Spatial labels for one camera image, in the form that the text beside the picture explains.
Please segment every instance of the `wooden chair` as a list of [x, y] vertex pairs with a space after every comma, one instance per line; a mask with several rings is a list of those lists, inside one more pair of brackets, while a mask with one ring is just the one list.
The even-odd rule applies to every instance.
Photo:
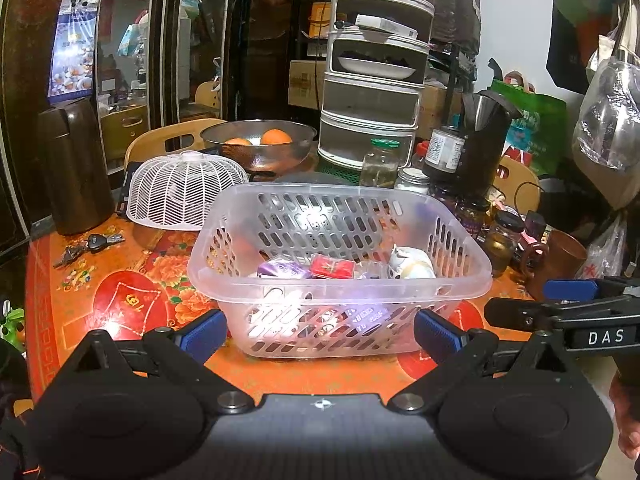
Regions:
[[220, 90], [214, 90], [220, 83], [214, 81], [205, 81], [196, 90], [194, 101], [199, 105], [205, 105], [213, 108], [220, 113]]
[[[155, 156], [171, 155], [186, 150], [203, 150], [204, 140], [200, 137], [200, 133], [209, 126], [224, 122], [221, 119], [198, 119], [186, 123], [172, 124], [171, 126], [165, 126], [142, 134], [129, 145], [124, 158], [124, 167], [126, 168], [130, 162], [144, 162]], [[179, 150], [173, 150], [172, 152], [166, 150], [165, 143], [169, 139], [180, 137], [180, 145], [190, 140], [185, 139], [184, 136], [193, 137], [190, 145], [183, 146]]]
[[[515, 205], [515, 194], [518, 186], [523, 182], [531, 182], [535, 186], [522, 186], [518, 191], [518, 206]], [[500, 161], [498, 174], [494, 179], [494, 186], [504, 193], [505, 205], [516, 208], [521, 214], [536, 211], [540, 205], [540, 181], [535, 173], [508, 156]]]

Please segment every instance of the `cardboard box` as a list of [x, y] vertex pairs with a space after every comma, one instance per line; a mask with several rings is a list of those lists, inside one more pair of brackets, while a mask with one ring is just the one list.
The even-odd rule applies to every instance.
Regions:
[[289, 104], [318, 110], [324, 90], [324, 60], [291, 62], [289, 69]]
[[328, 38], [331, 19], [331, 1], [313, 2], [309, 17], [309, 37]]
[[[447, 91], [444, 88], [435, 86], [425, 86], [420, 99], [420, 116], [418, 117], [418, 132], [416, 137], [421, 139], [431, 139], [431, 132], [434, 128], [442, 126], [442, 111]], [[459, 114], [462, 111], [462, 94], [453, 93], [450, 116]]]

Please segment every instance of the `mirror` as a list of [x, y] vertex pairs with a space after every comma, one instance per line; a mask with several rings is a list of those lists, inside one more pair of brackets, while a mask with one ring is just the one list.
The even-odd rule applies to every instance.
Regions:
[[181, 0], [177, 99], [180, 121], [220, 117], [226, 0]]
[[149, 130], [146, 49], [150, 0], [101, 0], [96, 88], [102, 142], [110, 173], [130, 143]]

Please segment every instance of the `purple package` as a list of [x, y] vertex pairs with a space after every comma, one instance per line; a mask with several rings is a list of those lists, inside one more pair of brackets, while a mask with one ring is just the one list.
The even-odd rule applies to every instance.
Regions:
[[308, 280], [313, 277], [310, 270], [284, 256], [276, 256], [258, 266], [258, 278], [293, 278]]
[[383, 321], [389, 319], [388, 310], [375, 304], [349, 307], [344, 313], [349, 316], [351, 327], [361, 335], [366, 335], [367, 332], [379, 327]]

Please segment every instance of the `green lid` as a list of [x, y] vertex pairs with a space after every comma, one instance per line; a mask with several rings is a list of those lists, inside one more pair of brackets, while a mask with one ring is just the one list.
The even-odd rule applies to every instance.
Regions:
[[400, 147], [400, 143], [397, 140], [371, 139], [371, 143], [377, 148], [386, 148], [388, 150], [394, 150]]

